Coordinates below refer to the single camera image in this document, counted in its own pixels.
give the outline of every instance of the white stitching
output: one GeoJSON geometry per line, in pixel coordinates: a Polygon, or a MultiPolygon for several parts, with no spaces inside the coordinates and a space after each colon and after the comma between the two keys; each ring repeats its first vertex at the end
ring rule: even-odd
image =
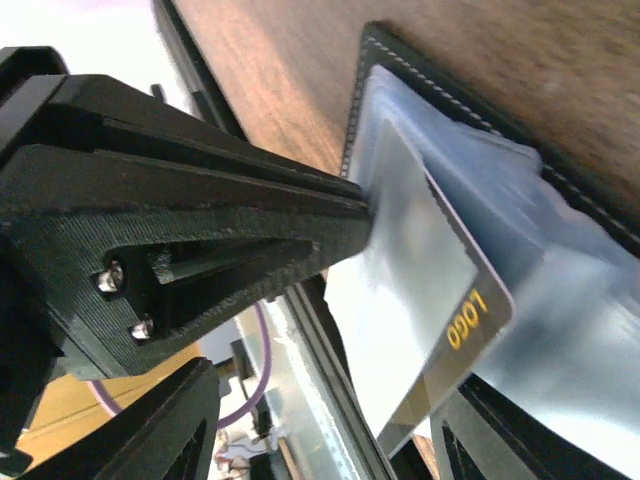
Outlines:
{"type": "MultiPolygon", "coordinates": [[[[353,98],[353,105],[351,107],[351,119],[349,120],[349,125],[347,128],[347,148],[345,149],[344,156],[342,158],[342,169],[340,172],[340,175],[342,177],[346,177],[349,171],[350,157],[351,157],[351,152],[353,151],[353,142],[355,140],[355,129],[358,123],[358,112],[360,110],[360,103],[362,100],[362,87],[364,85],[364,72],[362,71],[362,67],[364,65],[370,43],[373,43],[378,48],[380,48],[383,52],[385,52],[387,55],[393,58],[395,61],[407,67],[412,73],[416,74],[420,80],[422,80],[428,86],[432,87],[442,97],[446,98],[451,103],[456,105],[463,112],[471,116],[471,118],[473,118],[474,120],[478,120],[482,125],[489,128],[489,131],[491,133],[493,133],[494,135],[503,136],[503,134],[499,132],[493,125],[491,125],[491,123],[484,120],[480,115],[472,111],[468,106],[464,105],[458,99],[454,98],[450,93],[445,92],[442,89],[442,87],[440,87],[439,85],[436,85],[436,83],[433,80],[426,78],[413,65],[407,62],[404,58],[402,58],[396,52],[391,51],[389,47],[378,42],[375,38],[369,36],[363,40],[362,49],[360,51],[360,64],[358,65],[356,87],[355,87],[355,93],[353,98]]],[[[554,177],[556,177],[558,180],[564,183],[571,191],[576,192],[580,196],[580,198],[582,198],[582,200],[587,202],[589,205],[593,206],[598,213],[600,213],[607,220],[609,220],[609,222],[613,226],[615,226],[616,228],[621,230],[624,234],[626,234],[630,240],[640,245],[640,237],[638,235],[631,232],[625,225],[623,225],[622,223],[620,223],[620,221],[616,220],[613,216],[611,216],[609,212],[607,212],[604,208],[598,205],[591,197],[587,196],[579,187],[572,184],[564,175],[558,172],[551,165],[544,164],[543,168],[551,172],[551,174],[554,177]]]]}

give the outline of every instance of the black plastic part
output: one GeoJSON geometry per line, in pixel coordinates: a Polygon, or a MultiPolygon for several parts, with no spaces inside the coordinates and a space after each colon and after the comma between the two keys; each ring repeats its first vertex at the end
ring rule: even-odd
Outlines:
{"type": "Polygon", "coordinates": [[[13,478],[22,475],[31,462],[33,457],[20,450],[13,450],[7,457],[0,458],[0,478],[13,478]]]}
{"type": "Polygon", "coordinates": [[[0,262],[0,473],[18,475],[31,457],[15,449],[60,352],[36,328],[35,293],[0,262]]]}
{"type": "Polygon", "coordinates": [[[193,359],[98,430],[21,478],[204,480],[219,409],[215,368],[208,360],[193,359]]]}
{"type": "Polygon", "coordinates": [[[267,399],[263,396],[253,410],[251,410],[251,416],[253,417],[253,429],[258,434],[258,438],[267,438],[273,427],[271,422],[271,412],[267,399]]]}
{"type": "Polygon", "coordinates": [[[366,245],[357,185],[109,77],[32,76],[0,108],[0,127],[13,104],[22,116],[6,115],[21,120],[0,151],[2,233],[46,296],[52,321],[41,326],[81,379],[144,373],[366,245]],[[105,293],[97,280],[114,260],[124,282],[105,293]],[[143,321],[148,338],[134,338],[143,321]]]}
{"type": "Polygon", "coordinates": [[[391,457],[391,467],[402,480],[432,480],[433,476],[422,460],[415,443],[407,442],[391,457]]]}
{"type": "Polygon", "coordinates": [[[475,375],[431,416],[442,480],[625,479],[475,375]]]}
{"type": "MultiPolygon", "coordinates": [[[[233,114],[231,106],[227,103],[224,93],[211,70],[208,68],[202,53],[195,44],[189,29],[180,17],[173,0],[154,0],[154,9],[160,33],[164,38],[169,52],[178,65],[183,80],[189,85],[193,93],[194,102],[202,119],[218,126],[225,132],[246,139],[240,123],[233,114]]],[[[301,282],[300,288],[313,304],[313,309],[322,323],[328,340],[338,356],[342,368],[349,380],[349,365],[344,351],[342,338],[338,331],[333,316],[329,312],[324,301],[326,282],[320,274],[314,275],[301,282]]],[[[283,292],[268,295],[268,301],[275,300],[276,296],[283,292]]]]}

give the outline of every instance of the black 3d-printed bracket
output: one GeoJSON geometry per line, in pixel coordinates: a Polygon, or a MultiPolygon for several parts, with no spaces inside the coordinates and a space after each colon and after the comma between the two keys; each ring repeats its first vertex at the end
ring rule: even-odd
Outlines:
{"type": "Polygon", "coordinates": [[[2,253],[77,377],[143,373],[366,245],[358,186],[70,76],[52,49],[0,59],[2,253]]]}

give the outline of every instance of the screw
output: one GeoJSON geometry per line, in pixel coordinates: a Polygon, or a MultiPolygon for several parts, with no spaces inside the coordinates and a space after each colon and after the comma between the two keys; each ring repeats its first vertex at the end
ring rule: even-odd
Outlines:
{"type": "Polygon", "coordinates": [[[146,318],[131,327],[131,336],[136,340],[149,340],[153,333],[153,320],[146,318]]]}
{"type": "Polygon", "coordinates": [[[122,264],[114,260],[107,270],[98,275],[98,289],[104,293],[115,293],[120,289],[123,281],[122,264]]]}

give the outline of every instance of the wooden table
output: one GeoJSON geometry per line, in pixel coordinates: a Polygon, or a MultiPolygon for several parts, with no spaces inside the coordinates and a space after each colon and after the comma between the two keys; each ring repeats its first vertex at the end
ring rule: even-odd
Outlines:
{"type": "Polygon", "coordinates": [[[261,147],[338,172],[359,35],[383,20],[638,203],[637,0],[176,1],[261,147]]]}

